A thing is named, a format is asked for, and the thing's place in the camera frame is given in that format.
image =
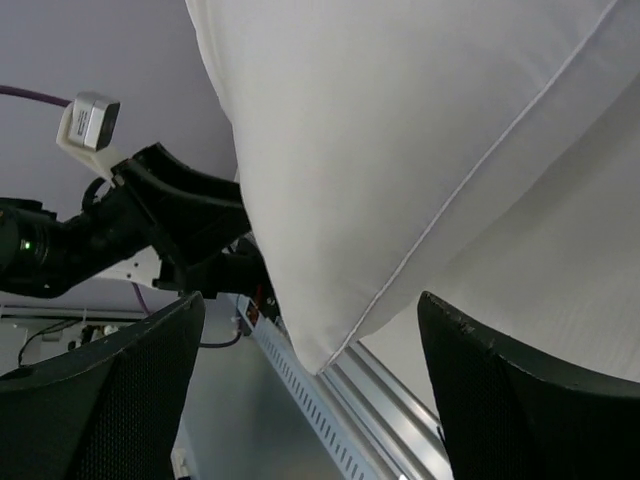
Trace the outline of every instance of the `black mesh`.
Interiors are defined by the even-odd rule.
[[[640,384],[551,357],[430,294],[418,312],[456,480],[637,476]]]
[[[473,326],[452,322],[433,300],[420,303],[421,330],[455,478],[544,478],[500,359],[469,335]]]
[[[0,478],[164,478],[203,319],[202,298],[185,298],[0,381]]]

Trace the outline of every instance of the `robotic arm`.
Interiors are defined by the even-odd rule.
[[[58,145],[99,175],[77,216],[60,222],[40,202],[0,199],[0,290],[51,298],[94,276],[205,298],[268,285],[256,250],[223,251],[250,231],[239,186],[189,169],[160,144],[122,157],[109,145],[118,110],[94,93],[65,109]]]

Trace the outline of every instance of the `white wall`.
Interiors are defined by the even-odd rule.
[[[114,144],[126,154],[161,141],[178,159],[233,178],[231,127],[202,65],[181,0],[3,2],[0,83],[73,98],[97,90],[122,102]],[[93,178],[55,145],[61,110],[0,97],[0,197],[34,198],[62,218],[79,212]],[[148,294],[156,308],[173,296]],[[131,309],[127,285],[101,281],[47,302]]]

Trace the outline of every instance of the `white fabric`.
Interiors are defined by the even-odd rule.
[[[313,372],[415,298],[640,70],[633,1],[187,4]]]
[[[425,285],[551,355],[640,382],[640,76],[499,221]],[[428,407],[415,305],[364,339]]]

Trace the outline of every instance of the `cable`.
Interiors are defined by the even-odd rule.
[[[142,292],[140,291],[140,287],[138,286],[137,283],[133,283],[131,282],[131,285],[133,285],[133,291],[136,292],[136,298],[138,299],[138,303],[140,304],[140,308],[142,308],[142,311],[144,312],[144,314],[148,317],[151,315],[151,310],[149,310],[149,307],[147,307],[147,303],[144,301],[144,297],[142,296]]]
[[[240,295],[238,295],[236,297],[236,309],[235,312],[236,314],[238,313],[238,304],[240,303]],[[240,339],[242,338],[242,327],[240,326],[240,322],[242,321],[242,319],[240,319],[238,317],[237,319],[237,325],[236,325],[236,336],[233,337],[233,339],[229,340],[228,342],[222,342],[222,343],[203,343],[200,342],[200,348],[227,348],[227,347],[232,347],[233,345],[235,345],[236,343],[238,343],[240,341]]]
[[[137,283],[133,283],[131,282],[131,285],[133,285],[133,290],[136,292],[136,298],[138,299],[138,303],[140,304],[140,308],[142,308],[142,311],[144,312],[144,314],[148,317],[149,315],[151,315],[151,311],[149,310],[149,307],[147,307],[146,302],[144,301],[144,297],[142,296],[142,292],[140,291],[140,287],[138,286]],[[238,311],[238,303],[240,302],[240,295],[238,295],[238,297],[236,298],[236,312]],[[240,322],[241,320],[238,319],[238,323],[236,325],[236,336],[233,337],[233,339],[229,340],[228,342],[222,342],[222,343],[200,343],[200,348],[227,348],[227,347],[231,347],[233,345],[235,345],[236,343],[238,343],[240,341],[240,339],[242,338],[242,328],[240,327]]]
[[[83,212],[86,212],[87,210],[89,210],[91,206],[95,203],[98,190],[100,190],[100,187],[105,183],[106,183],[106,180],[104,178],[98,177],[89,184],[87,189],[84,191],[84,195],[82,196]]]
[[[33,341],[34,338],[40,336],[40,335],[46,335],[47,333],[56,333],[56,332],[60,332],[66,328],[69,328],[73,325],[75,325],[76,323],[79,323],[81,320],[63,320],[61,322],[58,322],[54,325],[50,325],[48,327],[43,328],[42,330],[34,333],[33,335],[31,335],[26,342],[24,342],[24,345],[22,346],[22,348],[20,349],[20,351],[18,352],[18,367],[24,367],[23,363],[22,363],[22,357],[24,356],[24,352],[27,349],[27,346]]]
[[[46,93],[35,92],[25,88],[10,87],[9,85],[0,85],[0,95],[8,95],[10,97],[26,98],[40,103],[48,103],[57,107],[66,107],[71,102],[64,98],[54,97]]]

